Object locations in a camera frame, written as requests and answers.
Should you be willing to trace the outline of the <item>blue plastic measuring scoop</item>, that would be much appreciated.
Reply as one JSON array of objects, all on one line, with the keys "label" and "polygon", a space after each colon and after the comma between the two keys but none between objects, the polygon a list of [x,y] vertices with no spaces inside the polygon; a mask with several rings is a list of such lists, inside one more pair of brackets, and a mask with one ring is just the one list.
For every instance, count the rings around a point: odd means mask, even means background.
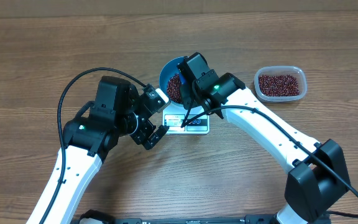
[{"label": "blue plastic measuring scoop", "polygon": [[177,69],[179,71],[179,77],[180,77],[181,83],[186,84],[187,81],[186,81],[186,78],[185,78],[185,76],[183,74],[183,69],[182,69],[182,67],[181,67],[181,65],[179,63],[177,64]]}]

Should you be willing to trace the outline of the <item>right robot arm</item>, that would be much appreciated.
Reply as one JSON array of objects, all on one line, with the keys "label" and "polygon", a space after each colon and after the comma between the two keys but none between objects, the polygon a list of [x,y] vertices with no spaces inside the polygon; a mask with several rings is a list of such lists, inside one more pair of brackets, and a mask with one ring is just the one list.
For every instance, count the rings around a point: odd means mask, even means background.
[{"label": "right robot arm", "polygon": [[287,174],[287,204],[275,223],[314,223],[351,188],[344,153],[332,139],[324,143],[309,137],[265,107],[231,73],[213,71],[183,74],[181,89],[186,106],[191,100],[204,114],[216,114],[235,124],[259,143]]}]

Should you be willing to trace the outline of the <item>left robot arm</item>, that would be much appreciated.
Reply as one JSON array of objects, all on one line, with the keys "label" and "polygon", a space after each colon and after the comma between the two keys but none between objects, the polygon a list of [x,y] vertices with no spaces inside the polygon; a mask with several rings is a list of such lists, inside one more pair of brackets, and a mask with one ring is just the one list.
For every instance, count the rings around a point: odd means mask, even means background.
[{"label": "left robot arm", "polygon": [[129,81],[103,76],[96,98],[87,102],[63,129],[63,145],[50,179],[28,223],[70,223],[93,177],[109,151],[123,136],[152,149],[168,126],[150,122],[154,113],[170,104],[168,96],[152,85],[138,94]]}]

